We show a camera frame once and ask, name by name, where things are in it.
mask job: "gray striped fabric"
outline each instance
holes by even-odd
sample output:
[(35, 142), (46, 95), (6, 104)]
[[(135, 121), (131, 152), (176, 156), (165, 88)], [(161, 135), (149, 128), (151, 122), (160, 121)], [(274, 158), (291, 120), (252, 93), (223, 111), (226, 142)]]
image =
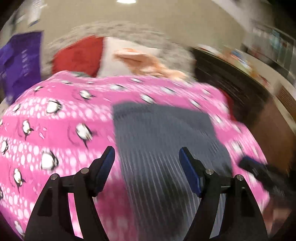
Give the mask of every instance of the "gray striped fabric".
[[(113, 106), (116, 143), (140, 241), (182, 241), (200, 199), (191, 192), (178, 160), (181, 147), (206, 168), (231, 176), (226, 148), (208, 114), (170, 106), (123, 103)], [(219, 233), (221, 195), (212, 237)]]

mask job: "pink bedsheet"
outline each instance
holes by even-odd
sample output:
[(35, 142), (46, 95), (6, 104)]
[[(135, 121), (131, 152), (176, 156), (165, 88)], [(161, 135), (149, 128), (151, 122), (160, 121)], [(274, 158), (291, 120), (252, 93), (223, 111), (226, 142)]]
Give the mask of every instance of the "pink bedsheet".
[[(85, 78), (62, 71), (26, 90), (0, 122), (0, 211), (20, 236), (49, 176), (75, 174), (111, 145), (115, 162), (95, 206), (110, 241), (137, 240), (112, 120), (112, 105), (123, 101), (207, 112), (230, 153), (233, 174), (246, 178), (261, 208), (266, 204), (261, 184), (236, 164), (243, 154), (263, 163), (265, 157), (249, 130), (230, 120), (226, 98), (216, 88), (147, 76)], [(72, 195), (69, 205), (75, 234), (81, 237)]]

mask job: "metal screw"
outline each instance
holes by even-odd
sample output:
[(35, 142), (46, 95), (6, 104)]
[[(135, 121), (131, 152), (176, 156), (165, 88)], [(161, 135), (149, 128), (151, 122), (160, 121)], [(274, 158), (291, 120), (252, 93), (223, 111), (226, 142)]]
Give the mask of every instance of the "metal screw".
[(244, 177), (242, 175), (238, 174), (237, 175), (237, 179), (240, 180), (240, 181), (242, 181), (244, 179)]
[(212, 169), (206, 169), (205, 170), (206, 174), (212, 175), (214, 171)]
[(52, 175), (50, 176), (50, 179), (51, 179), (51, 180), (56, 180), (57, 177), (58, 177), (58, 175), (57, 175), (56, 173), (54, 173), (54, 174), (52, 174)]
[(88, 172), (89, 172), (89, 169), (87, 167), (81, 169), (82, 174), (86, 174)]

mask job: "purple bag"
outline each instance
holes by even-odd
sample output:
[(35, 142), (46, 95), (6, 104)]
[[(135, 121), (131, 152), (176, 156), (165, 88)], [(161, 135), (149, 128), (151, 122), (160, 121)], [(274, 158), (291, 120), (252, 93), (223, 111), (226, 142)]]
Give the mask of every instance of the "purple bag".
[(0, 49), (0, 78), (9, 104), (41, 81), (41, 35), (42, 32), (16, 34)]

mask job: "ceiling light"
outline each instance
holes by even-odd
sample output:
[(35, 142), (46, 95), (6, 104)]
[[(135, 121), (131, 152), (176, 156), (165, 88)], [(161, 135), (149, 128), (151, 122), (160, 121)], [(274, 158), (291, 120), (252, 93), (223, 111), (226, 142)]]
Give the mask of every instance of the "ceiling light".
[(137, 0), (117, 0), (120, 3), (135, 3)]

